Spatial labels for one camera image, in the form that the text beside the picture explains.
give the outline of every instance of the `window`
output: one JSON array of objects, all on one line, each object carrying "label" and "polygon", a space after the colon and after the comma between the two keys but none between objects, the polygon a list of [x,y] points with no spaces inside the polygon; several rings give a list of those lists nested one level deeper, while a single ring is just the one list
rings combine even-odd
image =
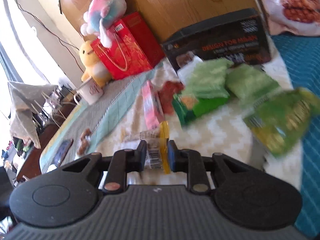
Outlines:
[{"label": "window", "polygon": [[[51,84],[58,84],[58,81],[61,78],[70,82],[54,59],[50,56],[48,51],[44,48],[42,43],[39,41],[35,31],[31,29],[22,12],[18,9],[15,0],[7,1],[12,22],[18,33],[21,44],[38,69],[44,74]],[[30,85],[46,84],[47,82],[36,73],[30,62],[20,50],[11,29],[10,22],[6,16],[3,0],[0,0],[0,19],[0,42],[23,82]],[[6,117],[8,117],[11,107],[11,98],[7,87],[7,78],[2,66],[0,66],[0,99],[0,125],[2,129],[0,136],[1,150],[7,147],[10,140],[10,126]]]}]

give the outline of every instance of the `green snack bag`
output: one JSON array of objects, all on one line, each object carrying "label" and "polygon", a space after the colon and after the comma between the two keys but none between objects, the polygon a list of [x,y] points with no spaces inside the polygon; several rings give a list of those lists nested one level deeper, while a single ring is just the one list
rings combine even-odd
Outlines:
[{"label": "green snack bag", "polygon": [[224,86],[227,69],[232,65],[233,62],[225,58],[198,63],[187,78],[182,95],[194,95],[196,98],[229,98]]},{"label": "green snack bag", "polygon": [[280,90],[278,82],[264,71],[241,64],[227,75],[226,87],[240,100],[242,106],[253,105]]},{"label": "green snack bag", "polygon": [[229,98],[195,98],[182,94],[173,95],[172,106],[177,113],[181,126],[224,105]]},{"label": "green snack bag", "polygon": [[224,105],[230,95],[224,88],[227,69],[233,62],[225,58],[198,63],[187,78],[185,89],[173,96],[172,106],[181,126]]},{"label": "green snack bag", "polygon": [[275,156],[290,151],[320,114],[320,99],[305,88],[282,92],[244,118],[255,137]]}]

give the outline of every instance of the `gift bag handle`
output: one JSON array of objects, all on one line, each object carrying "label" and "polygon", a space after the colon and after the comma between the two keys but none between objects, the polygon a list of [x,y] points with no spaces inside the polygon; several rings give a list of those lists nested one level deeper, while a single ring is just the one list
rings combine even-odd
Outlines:
[{"label": "gift bag handle", "polygon": [[115,62],[112,60],[112,58],[108,55],[108,53],[106,53],[105,50],[101,47],[100,44],[98,44],[98,48],[107,56],[107,58],[111,61],[111,63],[112,63],[113,65],[115,65],[115,66],[116,66],[118,69],[120,69],[121,71],[125,72],[125,71],[128,70],[127,59],[125,58],[125,55],[124,55],[124,53],[123,53],[123,51],[122,51],[122,49],[121,49],[121,46],[120,46],[120,44],[119,44],[119,42],[118,42],[118,39],[117,39],[116,35],[114,35],[114,37],[115,37],[115,39],[116,39],[116,42],[118,43],[118,47],[119,47],[119,49],[120,49],[120,51],[121,51],[121,53],[122,53],[122,56],[123,56],[123,58],[124,58],[125,68],[122,68],[122,67],[120,67],[117,63],[115,63]]}]

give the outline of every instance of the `stuffed animal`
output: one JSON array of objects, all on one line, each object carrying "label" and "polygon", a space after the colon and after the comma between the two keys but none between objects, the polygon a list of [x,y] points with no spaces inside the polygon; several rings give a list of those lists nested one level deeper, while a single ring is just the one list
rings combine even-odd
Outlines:
[{"label": "stuffed animal", "polygon": [[107,84],[112,76],[106,66],[100,61],[97,54],[93,51],[90,41],[83,43],[79,50],[80,59],[85,66],[85,72],[81,77],[82,82],[89,77],[93,77],[95,82],[103,87]]},{"label": "stuffed animal", "polygon": [[86,23],[80,28],[82,35],[95,34],[105,48],[111,48],[114,34],[109,28],[124,15],[126,9],[125,0],[92,0],[89,10],[83,15]]}]

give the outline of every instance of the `screw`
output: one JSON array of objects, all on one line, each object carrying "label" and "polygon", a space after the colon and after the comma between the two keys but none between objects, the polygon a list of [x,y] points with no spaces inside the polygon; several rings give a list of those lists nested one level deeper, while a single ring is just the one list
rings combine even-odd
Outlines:
[{"label": "screw", "polygon": [[192,189],[196,192],[206,192],[209,187],[206,184],[194,184]]},{"label": "screw", "polygon": [[116,183],[116,182],[109,182],[106,185],[104,185],[104,188],[106,190],[109,190],[109,191],[118,190],[120,187],[121,187],[121,185],[119,183]]}]

